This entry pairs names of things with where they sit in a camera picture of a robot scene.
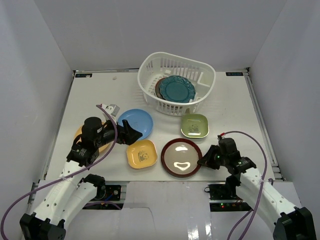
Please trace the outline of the light blue round plate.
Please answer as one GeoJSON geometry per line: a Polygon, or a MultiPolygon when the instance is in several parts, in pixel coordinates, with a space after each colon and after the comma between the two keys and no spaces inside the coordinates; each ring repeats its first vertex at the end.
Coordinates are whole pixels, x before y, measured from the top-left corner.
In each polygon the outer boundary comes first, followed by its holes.
{"type": "Polygon", "coordinates": [[[146,139],[153,131],[154,122],[151,115],[143,109],[130,109],[122,113],[117,122],[123,126],[123,120],[127,120],[129,125],[136,131],[142,133],[139,140],[146,139]]]}

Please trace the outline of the yellow square panda plate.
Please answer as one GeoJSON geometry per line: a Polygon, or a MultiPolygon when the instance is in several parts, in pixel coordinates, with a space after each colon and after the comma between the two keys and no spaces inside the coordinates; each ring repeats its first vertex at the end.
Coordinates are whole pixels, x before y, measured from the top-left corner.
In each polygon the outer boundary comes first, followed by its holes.
{"type": "Polygon", "coordinates": [[[128,164],[133,169],[144,169],[153,166],[158,159],[155,144],[148,139],[138,140],[126,150],[128,164]]]}

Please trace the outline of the red rimmed beige round plate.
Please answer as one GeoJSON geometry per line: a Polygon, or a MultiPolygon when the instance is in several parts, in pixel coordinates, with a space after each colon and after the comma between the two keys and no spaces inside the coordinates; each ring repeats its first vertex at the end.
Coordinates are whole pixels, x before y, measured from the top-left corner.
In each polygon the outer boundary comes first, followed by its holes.
{"type": "Polygon", "coordinates": [[[185,138],[175,138],[165,144],[161,150],[162,167],[177,178],[189,178],[201,168],[198,160],[203,157],[197,144],[185,138]]]}

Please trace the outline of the green square panda plate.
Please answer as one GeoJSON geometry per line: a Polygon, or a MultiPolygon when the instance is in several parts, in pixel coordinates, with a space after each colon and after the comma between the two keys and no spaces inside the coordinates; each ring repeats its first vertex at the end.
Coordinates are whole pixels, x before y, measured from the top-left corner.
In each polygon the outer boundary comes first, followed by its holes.
{"type": "Polygon", "coordinates": [[[191,139],[205,138],[209,134],[208,119],[202,114],[189,113],[181,117],[181,133],[191,139]]]}

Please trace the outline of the orange round plate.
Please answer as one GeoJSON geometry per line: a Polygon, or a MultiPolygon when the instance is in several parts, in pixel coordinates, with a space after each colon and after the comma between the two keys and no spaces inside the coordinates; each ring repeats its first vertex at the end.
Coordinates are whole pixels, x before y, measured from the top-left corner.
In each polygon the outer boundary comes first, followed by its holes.
{"type": "MultiPolygon", "coordinates": [[[[75,143],[77,145],[80,145],[81,146],[81,134],[82,134],[82,126],[78,128],[78,130],[76,131],[75,133],[75,136],[74,136],[74,140],[75,140],[75,143]]],[[[108,147],[109,147],[110,143],[103,146],[103,147],[100,147],[100,148],[94,148],[94,149],[98,149],[98,151],[101,153],[103,152],[104,150],[106,150],[108,147]]]]}

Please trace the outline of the grey deer round plate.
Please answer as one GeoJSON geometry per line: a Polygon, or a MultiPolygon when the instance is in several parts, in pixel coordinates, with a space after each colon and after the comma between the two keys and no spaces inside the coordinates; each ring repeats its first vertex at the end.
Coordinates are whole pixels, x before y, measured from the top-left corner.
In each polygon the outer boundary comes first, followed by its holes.
{"type": "Polygon", "coordinates": [[[160,92],[160,85],[162,83],[162,81],[165,79],[165,77],[161,78],[155,85],[155,95],[159,98],[159,99],[164,99],[161,92],[160,92]]]}

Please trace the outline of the teal scalloped round plate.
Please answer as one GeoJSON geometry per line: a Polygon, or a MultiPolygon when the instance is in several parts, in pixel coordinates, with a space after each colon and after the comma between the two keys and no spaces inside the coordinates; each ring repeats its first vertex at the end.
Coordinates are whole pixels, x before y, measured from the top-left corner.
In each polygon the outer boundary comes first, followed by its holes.
{"type": "Polygon", "coordinates": [[[172,75],[165,77],[159,85],[162,97],[175,103],[189,103],[196,95],[195,86],[185,77],[172,75]]]}

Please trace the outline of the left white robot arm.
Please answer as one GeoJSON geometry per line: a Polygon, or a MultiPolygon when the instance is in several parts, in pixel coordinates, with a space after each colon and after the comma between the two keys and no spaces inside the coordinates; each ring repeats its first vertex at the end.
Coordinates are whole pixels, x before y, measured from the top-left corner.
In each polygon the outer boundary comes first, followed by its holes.
{"type": "Polygon", "coordinates": [[[105,196],[106,180],[89,173],[99,158],[99,149],[109,143],[132,145],[142,133],[133,129],[124,119],[119,125],[113,120],[102,122],[98,117],[84,121],[81,132],[74,138],[66,163],[44,200],[32,214],[25,213],[20,227],[26,240],[62,240],[66,227],[78,212],[92,199],[105,196]]]}

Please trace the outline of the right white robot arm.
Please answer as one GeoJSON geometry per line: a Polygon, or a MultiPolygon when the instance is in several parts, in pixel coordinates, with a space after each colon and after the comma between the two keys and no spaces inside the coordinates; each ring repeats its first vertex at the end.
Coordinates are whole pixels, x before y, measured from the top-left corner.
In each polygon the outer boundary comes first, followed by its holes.
{"type": "Polygon", "coordinates": [[[263,179],[254,162],[241,156],[232,138],[222,138],[211,145],[198,160],[199,165],[218,170],[225,167],[226,195],[244,200],[269,227],[275,240],[315,240],[317,238],[312,213],[297,207],[263,179]]]}

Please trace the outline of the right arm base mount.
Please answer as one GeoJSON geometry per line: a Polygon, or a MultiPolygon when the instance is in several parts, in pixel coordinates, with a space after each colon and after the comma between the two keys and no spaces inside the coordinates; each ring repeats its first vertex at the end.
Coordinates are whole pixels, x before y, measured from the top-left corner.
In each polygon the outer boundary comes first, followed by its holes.
{"type": "Polygon", "coordinates": [[[244,211],[243,200],[230,194],[224,184],[208,184],[204,192],[209,195],[211,212],[240,212],[244,211]]]}

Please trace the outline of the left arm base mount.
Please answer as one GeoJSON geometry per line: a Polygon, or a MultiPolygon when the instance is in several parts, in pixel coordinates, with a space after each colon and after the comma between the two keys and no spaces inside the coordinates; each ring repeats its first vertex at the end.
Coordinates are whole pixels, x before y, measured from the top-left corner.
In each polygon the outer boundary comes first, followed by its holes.
{"type": "Polygon", "coordinates": [[[121,210],[121,185],[105,185],[99,187],[96,196],[87,203],[84,210],[121,210]]]}

